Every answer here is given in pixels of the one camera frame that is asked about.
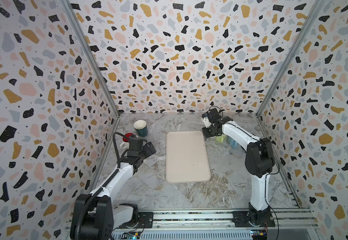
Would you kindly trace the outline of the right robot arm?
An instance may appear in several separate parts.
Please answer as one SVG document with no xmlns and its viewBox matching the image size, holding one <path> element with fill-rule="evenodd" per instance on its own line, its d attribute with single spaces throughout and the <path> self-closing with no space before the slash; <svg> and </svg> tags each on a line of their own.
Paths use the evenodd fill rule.
<svg viewBox="0 0 348 240">
<path fill-rule="evenodd" d="M 245 150 L 245 167 L 251 175 L 251 198 L 246 218 L 252 226 L 260 226 L 271 217 L 271 207 L 267 202 L 267 177 L 275 165 L 271 141 L 249 133 L 231 117 L 224 117 L 222 112 L 219 108 L 210 108 L 202 114 L 202 132 L 205 138 L 226 135 Z"/>
</svg>

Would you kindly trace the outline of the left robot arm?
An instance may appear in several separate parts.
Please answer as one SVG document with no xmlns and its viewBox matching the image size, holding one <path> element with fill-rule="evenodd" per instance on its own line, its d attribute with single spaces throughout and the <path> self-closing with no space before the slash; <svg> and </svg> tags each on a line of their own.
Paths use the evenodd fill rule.
<svg viewBox="0 0 348 240">
<path fill-rule="evenodd" d="M 139 223 L 136 204 L 113 207 L 113 199 L 125 183 L 138 171 L 144 160 L 157 150 L 152 142 L 132 136 L 129 148 L 117 155 L 117 167 L 104 182 L 89 194 L 81 194 L 75 201 L 70 229 L 72 240 L 112 240 L 112 232 L 124 224 Z"/>
</svg>

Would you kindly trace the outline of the dark teal mug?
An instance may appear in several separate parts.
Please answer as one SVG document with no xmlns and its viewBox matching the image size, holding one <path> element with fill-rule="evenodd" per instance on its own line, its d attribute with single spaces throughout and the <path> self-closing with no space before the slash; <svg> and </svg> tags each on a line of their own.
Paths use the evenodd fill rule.
<svg viewBox="0 0 348 240">
<path fill-rule="evenodd" d="M 134 123 L 134 129 L 135 129 L 137 135 L 141 138 L 144 138 L 148 135 L 147 122 L 144 120 L 137 120 Z"/>
</svg>

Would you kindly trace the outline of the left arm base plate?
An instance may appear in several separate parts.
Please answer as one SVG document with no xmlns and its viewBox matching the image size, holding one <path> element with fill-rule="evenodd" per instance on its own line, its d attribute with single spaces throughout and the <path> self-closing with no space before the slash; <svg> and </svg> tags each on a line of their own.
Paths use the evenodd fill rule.
<svg viewBox="0 0 348 240">
<path fill-rule="evenodd" d="M 117 229 L 151 229 L 153 227 L 153 220 L 153 212 L 139 212 L 138 217 L 132 217 L 130 222 L 123 223 Z"/>
</svg>

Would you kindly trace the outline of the light green mug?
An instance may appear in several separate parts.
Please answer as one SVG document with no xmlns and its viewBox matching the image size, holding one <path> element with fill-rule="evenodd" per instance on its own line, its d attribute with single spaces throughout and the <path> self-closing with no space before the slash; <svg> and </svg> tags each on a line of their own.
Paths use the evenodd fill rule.
<svg viewBox="0 0 348 240">
<path fill-rule="evenodd" d="M 225 141 L 225 139 L 227 138 L 227 135 L 221 135 L 221 136 L 217 136 L 215 137 L 215 141 L 217 143 L 223 143 Z"/>
</svg>

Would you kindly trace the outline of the blue butterfly mug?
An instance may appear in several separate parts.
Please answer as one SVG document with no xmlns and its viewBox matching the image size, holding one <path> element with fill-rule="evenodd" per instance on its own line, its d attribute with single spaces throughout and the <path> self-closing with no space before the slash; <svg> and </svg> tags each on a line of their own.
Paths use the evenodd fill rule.
<svg viewBox="0 0 348 240">
<path fill-rule="evenodd" d="M 231 148 L 237 149 L 239 147 L 239 143 L 236 142 L 233 138 L 227 137 L 227 143 L 230 145 Z"/>
</svg>

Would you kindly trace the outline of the white mug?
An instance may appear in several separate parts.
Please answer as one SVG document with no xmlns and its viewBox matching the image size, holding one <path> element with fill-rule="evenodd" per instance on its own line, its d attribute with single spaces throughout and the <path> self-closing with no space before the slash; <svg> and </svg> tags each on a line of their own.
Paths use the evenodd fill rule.
<svg viewBox="0 0 348 240">
<path fill-rule="evenodd" d="M 121 149 L 125 150 L 130 147 L 130 139 L 136 137 L 133 133 L 126 133 L 125 137 L 122 139 L 122 143 L 120 144 Z"/>
</svg>

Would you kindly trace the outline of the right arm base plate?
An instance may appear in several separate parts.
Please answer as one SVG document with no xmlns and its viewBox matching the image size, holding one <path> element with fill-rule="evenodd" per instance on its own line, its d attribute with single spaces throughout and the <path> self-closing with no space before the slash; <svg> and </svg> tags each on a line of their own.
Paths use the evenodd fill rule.
<svg viewBox="0 0 348 240">
<path fill-rule="evenodd" d="M 236 228 L 264 228 L 264 227 L 275 227 L 273 217 L 266 217 L 261 224 L 252 225 L 249 222 L 249 212 L 248 211 L 233 211 L 232 212 L 232 222 Z"/>
</svg>

